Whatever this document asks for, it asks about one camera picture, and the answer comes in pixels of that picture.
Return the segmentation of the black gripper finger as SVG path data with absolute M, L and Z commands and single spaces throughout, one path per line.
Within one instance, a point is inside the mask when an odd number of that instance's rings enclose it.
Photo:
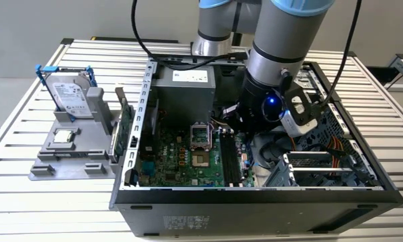
M 222 120 L 236 133 L 240 132 L 242 121 L 238 114 L 238 104 L 234 104 L 222 110 Z

